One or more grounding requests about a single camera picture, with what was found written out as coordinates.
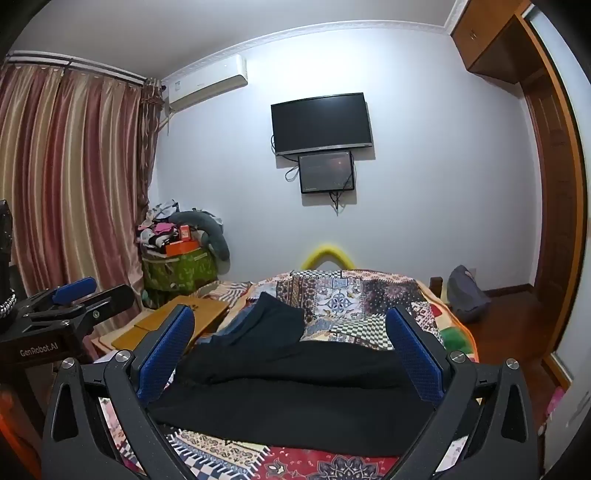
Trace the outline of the black pants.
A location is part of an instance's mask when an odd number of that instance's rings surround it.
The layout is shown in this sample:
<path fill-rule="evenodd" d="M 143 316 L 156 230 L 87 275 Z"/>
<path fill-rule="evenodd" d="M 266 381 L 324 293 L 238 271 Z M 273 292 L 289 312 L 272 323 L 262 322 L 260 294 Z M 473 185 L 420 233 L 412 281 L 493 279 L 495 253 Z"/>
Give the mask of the black pants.
<path fill-rule="evenodd" d="M 161 424 L 224 440 L 397 457 L 433 413 L 398 356 L 361 345 L 199 345 L 148 407 Z"/>

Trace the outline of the wooden folding lap table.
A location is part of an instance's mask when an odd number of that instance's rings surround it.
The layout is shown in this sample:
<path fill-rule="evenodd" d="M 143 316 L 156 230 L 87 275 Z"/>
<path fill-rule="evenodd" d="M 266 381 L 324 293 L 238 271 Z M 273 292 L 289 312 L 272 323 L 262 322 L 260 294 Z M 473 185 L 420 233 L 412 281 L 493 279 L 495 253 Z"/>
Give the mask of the wooden folding lap table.
<path fill-rule="evenodd" d="M 134 350 L 149 334 L 166 331 L 167 325 L 182 322 L 191 336 L 188 345 L 211 334 L 228 313 L 229 303 L 221 300 L 178 296 L 156 310 L 144 310 L 124 327 L 95 341 L 106 352 Z"/>

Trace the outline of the grey backpack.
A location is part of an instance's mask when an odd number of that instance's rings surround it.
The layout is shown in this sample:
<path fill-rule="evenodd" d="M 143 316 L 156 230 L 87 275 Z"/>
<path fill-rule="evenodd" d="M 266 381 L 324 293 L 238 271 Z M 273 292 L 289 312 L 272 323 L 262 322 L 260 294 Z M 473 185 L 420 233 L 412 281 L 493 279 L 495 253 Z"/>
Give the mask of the grey backpack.
<path fill-rule="evenodd" d="M 447 298 L 452 312 L 463 323 L 480 319 L 491 304 L 491 298 L 478 287 L 464 265 L 457 266 L 450 274 Z"/>

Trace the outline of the green fabric storage bag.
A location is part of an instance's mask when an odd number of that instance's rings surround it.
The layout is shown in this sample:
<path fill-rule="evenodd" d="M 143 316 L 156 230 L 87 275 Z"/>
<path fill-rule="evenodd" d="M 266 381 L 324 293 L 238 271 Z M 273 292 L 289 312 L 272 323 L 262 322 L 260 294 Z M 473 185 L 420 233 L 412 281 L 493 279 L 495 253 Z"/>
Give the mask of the green fabric storage bag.
<path fill-rule="evenodd" d="M 217 279 L 211 252 L 198 248 L 173 257 L 142 257 L 144 286 L 161 292 L 191 294 Z"/>

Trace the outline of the blue denim jeans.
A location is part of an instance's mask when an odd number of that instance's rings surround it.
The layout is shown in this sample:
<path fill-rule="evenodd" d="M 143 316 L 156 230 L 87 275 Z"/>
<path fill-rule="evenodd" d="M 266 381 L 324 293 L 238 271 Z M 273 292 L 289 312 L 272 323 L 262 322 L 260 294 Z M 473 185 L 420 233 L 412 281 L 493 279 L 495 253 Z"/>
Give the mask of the blue denim jeans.
<path fill-rule="evenodd" d="M 235 318 L 233 318 L 223 329 L 216 333 L 216 336 L 225 338 L 238 333 L 239 329 L 242 327 L 242 323 L 245 322 L 246 317 L 248 317 L 249 313 L 252 312 L 253 307 L 254 305 L 252 304 L 243 308 L 242 311 L 240 311 L 235 316 Z"/>

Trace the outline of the colourful patchwork bed quilt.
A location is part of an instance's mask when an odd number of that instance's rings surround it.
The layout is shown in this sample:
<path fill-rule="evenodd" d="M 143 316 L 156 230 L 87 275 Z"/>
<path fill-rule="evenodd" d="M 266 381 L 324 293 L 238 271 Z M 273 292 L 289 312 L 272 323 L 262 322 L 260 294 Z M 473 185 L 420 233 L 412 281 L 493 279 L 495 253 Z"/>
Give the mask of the colourful patchwork bed quilt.
<path fill-rule="evenodd" d="M 216 281 L 194 297 L 229 303 L 217 332 L 263 293 L 304 310 L 304 340 L 390 350 L 386 313 L 402 303 L 449 350 L 477 360 L 476 342 L 427 286 L 411 277 L 369 270 L 291 271 L 256 283 Z M 166 438 L 198 479 L 379 479 L 394 458 L 329 454 L 221 440 L 174 429 Z"/>

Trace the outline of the dark teal folded garment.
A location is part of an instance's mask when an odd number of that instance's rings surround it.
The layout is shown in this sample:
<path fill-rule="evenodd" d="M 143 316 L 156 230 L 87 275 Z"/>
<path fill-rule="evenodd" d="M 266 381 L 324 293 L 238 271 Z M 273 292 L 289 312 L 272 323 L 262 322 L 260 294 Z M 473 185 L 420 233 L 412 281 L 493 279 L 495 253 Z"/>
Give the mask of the dark teal folded garment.
<path fill-rule="evenodd" d="M 263 362 L 297 354 L 304 335 L 304 310 L 263 293 L 235 326 L 228 326 L 201 349 L 230 360 Z"/>

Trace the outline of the orange box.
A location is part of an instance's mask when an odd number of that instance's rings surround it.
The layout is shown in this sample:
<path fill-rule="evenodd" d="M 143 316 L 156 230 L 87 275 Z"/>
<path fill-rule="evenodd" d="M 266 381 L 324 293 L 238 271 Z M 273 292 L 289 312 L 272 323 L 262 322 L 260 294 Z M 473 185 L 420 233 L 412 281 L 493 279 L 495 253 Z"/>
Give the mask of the orange box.
<path fill-rule="evenodd" d="M 200 248 L 197 240 L 186 240 L 171 242 L 165 246 L 165 253 L 167 257 L 174 257 L 184 255 Z"/>

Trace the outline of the grey plush toy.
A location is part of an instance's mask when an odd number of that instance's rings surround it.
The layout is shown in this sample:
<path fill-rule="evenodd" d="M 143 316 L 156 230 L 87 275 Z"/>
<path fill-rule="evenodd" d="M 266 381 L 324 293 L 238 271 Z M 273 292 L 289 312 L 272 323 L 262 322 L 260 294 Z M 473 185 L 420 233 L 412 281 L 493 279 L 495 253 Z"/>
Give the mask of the grey plush toy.
<path fill-rule="evenodd" d="M 211 250 L 217 260 L 228 262 L 230 253 L 222 225 L 211 213 L 204 210 L 180 211 L 170 215 L 168 220 L 175 225 L 188 225 L 201 231 L 201 245 Z"/>

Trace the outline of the pink striped curtain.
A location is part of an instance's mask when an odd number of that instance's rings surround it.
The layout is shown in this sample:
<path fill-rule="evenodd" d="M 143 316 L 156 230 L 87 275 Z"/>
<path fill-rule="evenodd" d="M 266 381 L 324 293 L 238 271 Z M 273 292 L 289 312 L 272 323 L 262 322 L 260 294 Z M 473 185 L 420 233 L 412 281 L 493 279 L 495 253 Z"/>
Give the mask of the pink striped curtain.
<path fill-rule="evenodd" d="M 151 85 L 50 65 L 1 70 L 1 196 L 28 293 L 84 277 L 143 287 L 159 100 Z"/>

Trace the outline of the wooden overhead cabinet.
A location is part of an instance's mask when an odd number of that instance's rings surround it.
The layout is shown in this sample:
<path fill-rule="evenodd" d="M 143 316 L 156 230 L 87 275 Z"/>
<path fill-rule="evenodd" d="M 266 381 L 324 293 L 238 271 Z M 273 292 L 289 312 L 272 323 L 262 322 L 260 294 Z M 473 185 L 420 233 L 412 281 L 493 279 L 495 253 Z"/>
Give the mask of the wooden overhead cabinet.
<path fill-rule="evenodd" d="M 518 15 L 524 1 L 469 1 L 452 32 L 466 69 L 510 84 L 523 82 L 543 62 Z"/>

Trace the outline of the small black wall monitor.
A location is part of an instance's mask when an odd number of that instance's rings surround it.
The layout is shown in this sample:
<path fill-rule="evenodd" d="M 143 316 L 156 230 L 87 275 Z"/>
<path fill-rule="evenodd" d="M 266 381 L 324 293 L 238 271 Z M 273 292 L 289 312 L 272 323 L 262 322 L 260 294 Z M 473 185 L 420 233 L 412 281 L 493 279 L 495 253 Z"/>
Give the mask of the small black wall monitor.
<path fill-rule="evenodd" d="M 351 151 L 305 154 L 298 157 L 301 194 L 339 193 L 356 188 Z"/>

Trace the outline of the white wall air conditioner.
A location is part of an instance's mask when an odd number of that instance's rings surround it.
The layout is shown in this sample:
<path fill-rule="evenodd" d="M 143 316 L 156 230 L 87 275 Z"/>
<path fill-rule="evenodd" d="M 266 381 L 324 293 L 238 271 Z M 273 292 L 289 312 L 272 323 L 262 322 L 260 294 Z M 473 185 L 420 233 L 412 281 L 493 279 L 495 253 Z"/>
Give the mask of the white wall air conditioner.
<path fill-rule="evenodd" d="M 164 80 L 171 112 L 185 110 L 249 83 L 246 60 L 232 55 L 202 67 L 181 70 Z"/>

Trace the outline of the large black wall television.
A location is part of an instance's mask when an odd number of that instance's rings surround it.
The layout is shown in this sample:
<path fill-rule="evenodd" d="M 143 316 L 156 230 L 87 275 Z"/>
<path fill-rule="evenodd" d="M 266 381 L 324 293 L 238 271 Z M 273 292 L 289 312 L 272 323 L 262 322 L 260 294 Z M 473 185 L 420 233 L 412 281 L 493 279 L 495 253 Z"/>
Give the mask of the large black wall television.
<path fill-rule="evenodd" d="M 373 146 L 365 95 L 348 93 L 270 106 L 279 155 Z"/>

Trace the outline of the wooden door frame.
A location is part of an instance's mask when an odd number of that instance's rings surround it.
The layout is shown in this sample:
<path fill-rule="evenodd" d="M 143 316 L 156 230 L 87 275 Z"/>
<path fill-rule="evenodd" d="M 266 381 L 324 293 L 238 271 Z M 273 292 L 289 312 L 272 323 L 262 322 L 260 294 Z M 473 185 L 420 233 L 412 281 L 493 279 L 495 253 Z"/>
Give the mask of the wooden door frame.
<path fill-rule="evenodd" d="M 572 375 L 556 351 L 580 284 L 587 229 L 587 187 L 577 122 L 559 71 L 523 14 L 517 20 L 541 67 L 522 82 L 539 156 L 542 190 L 540 253 L 534 292 L 555 320 L 542 365 L 563 388 Z"/>

